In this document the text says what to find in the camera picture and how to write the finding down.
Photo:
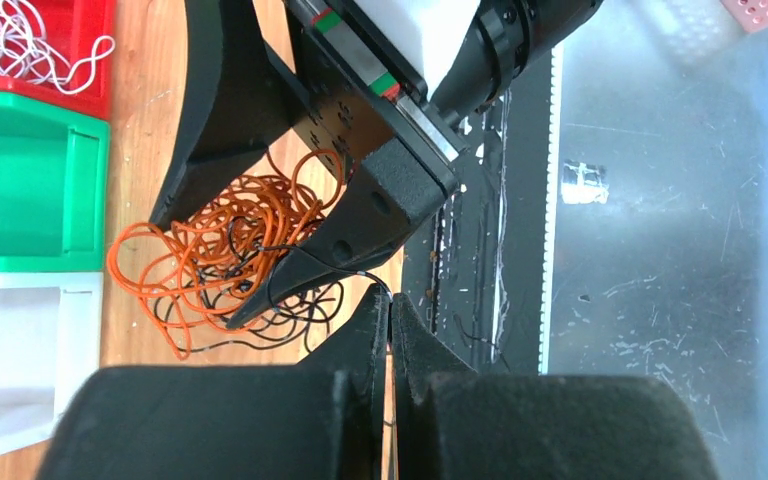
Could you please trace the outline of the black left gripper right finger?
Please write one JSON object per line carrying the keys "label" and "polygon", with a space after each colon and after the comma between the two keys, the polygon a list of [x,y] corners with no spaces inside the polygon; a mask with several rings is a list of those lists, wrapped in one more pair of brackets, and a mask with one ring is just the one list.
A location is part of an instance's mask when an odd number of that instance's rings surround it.
{"label": "black left gripper right finger", "polygon": [[390,310],[401,479],[714,479],[697,424],[643,377],[479,373],[410,299]]}

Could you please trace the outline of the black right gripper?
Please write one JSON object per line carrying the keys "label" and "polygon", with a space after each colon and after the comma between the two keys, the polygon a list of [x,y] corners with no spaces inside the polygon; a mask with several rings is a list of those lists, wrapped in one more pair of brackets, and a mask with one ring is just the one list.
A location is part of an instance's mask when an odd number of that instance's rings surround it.
{"label": "black right gripper", "polygon": [[357,2],[284,6],[294,67],[264,39],[252,2],[186,2],[181,117],[150,221],[167,230],[190,219],[288,130],[360,164],[309,238],[258,248],[279,259],[231,315],[230,330],[291,296],[387,262],[454,193],[447,163],[468,148]]}

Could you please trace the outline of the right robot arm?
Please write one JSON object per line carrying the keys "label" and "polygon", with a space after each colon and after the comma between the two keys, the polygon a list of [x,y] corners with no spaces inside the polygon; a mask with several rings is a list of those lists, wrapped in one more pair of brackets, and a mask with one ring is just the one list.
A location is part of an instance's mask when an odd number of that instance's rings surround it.
{"label": "right robot arm", "polygon": [[333,153],[346,182],[306,240],[283,240],[263,285],[244,289],[237,330],[280,301],[389,260],[454,193],[467,145],[457,124],[583,25],[595,1],[482,1],[433,90],[357,1],[289,1],[295,64],[262,36],[249,1],[189,1],[175,147],[151,221],[196,214],[289,130]]}

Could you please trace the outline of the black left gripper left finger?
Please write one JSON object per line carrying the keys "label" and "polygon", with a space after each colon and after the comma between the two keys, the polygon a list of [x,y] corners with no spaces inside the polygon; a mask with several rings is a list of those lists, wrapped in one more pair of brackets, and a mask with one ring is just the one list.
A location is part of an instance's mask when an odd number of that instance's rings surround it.
{"label": "black left gripper left finger", "polygon": [[377,479],[391,298],[371,285],[294,365],[116,366],[79,389],[41,479]]}

